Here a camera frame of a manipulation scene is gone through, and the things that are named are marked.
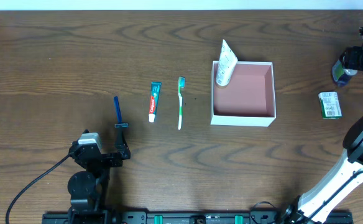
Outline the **clear pump bottle green label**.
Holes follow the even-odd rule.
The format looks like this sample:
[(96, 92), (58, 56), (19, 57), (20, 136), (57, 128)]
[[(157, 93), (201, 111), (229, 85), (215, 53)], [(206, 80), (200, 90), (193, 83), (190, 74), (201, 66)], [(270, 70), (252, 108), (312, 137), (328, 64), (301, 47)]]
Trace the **clear pump bottle green label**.
[(343, 87), (346, 86), (350, 79), (357, 74), (357, 70), (346, 69), (342, 66), (340, 60), (337, 60), (331, 70), (334, 83)]

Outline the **green white soap box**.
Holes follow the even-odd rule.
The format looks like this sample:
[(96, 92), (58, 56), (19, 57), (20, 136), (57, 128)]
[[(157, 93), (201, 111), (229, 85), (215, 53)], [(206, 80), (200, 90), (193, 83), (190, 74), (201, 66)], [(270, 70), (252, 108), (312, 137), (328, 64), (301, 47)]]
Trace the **green white soap box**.
[(342, 118), (338, 94), (335, 91), (321, 92), (318, 94), (318, 98), (323, 119)]

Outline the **Colgate toothpaste tube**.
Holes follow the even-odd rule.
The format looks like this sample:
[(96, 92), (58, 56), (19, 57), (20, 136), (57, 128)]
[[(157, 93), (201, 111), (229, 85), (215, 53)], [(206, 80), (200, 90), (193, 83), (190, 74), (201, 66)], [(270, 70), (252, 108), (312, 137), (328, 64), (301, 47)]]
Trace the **Colgate toothpaste tube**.
[(153, 123), (156, 118), (157, 104), (159, 100), (159, 94), (161, 89), (161, 82), (151, 83), (151, 95), (150, 95), (150, 107), (149, 107), (149, 122)]

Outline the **green white toothbrush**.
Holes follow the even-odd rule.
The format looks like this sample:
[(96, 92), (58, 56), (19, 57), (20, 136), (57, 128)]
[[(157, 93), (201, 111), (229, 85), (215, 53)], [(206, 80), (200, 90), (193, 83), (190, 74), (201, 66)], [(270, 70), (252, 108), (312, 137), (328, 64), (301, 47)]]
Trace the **green white toothbrush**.
[(182, 128), (182, 119), (183, 119), (183, 97), (182, 97), (182, 89), (185, 87), (185, 77), (178, 78), (178, 101), (179, 101), (179, 114), (178, 114), (178, 130)]

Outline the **white lotion tube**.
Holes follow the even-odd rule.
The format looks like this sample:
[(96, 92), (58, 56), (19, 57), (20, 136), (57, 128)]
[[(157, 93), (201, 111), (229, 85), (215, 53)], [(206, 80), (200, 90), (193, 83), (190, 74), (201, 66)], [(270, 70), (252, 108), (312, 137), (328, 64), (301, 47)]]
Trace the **white lotion tube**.
[(238, 59), (230, 46), (223, 39), (221, 53), (219, 56), (218, 70), (216, 73), (216, 84), (219, 86), (227, 86), (231, 80), (232, 73)]

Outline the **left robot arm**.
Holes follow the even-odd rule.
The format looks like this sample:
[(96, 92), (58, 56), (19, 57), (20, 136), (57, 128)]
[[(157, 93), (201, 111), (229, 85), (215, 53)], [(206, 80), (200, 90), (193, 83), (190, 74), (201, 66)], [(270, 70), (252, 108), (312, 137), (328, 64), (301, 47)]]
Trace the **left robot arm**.
[(106, 206), (109, 173), (112, 167), (121, 167), (124, 160), (131, 158), (124, 128), (117, 125), (116, 129), (116, 152), (101, 152), (99, 134), (87, 130), (69, 149), (70, 157), (84, 168), (84, 171), (77, 172), (68, 181), (67, 188), (71, 196), (71, 207), (68, 211), (70, 224), (116, 222), (114, 212)]

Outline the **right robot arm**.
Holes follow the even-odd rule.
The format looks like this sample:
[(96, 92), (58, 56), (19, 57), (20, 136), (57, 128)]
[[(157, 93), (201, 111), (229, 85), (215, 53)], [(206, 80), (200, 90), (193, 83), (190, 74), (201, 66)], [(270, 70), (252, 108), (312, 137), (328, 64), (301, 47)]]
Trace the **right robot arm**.
[[(363, 40), (363, 26), (359, 35)], [(357, 72), (363, 73), (363, 43), (346, 48), (331, 70), (337, 86), (347, 85)], [(332, 210), (363, 183), (363, 117), (347, 132), (342, 146), (337, 163), (311, 190), (297, 197), (276, 223), (325, 223)]]

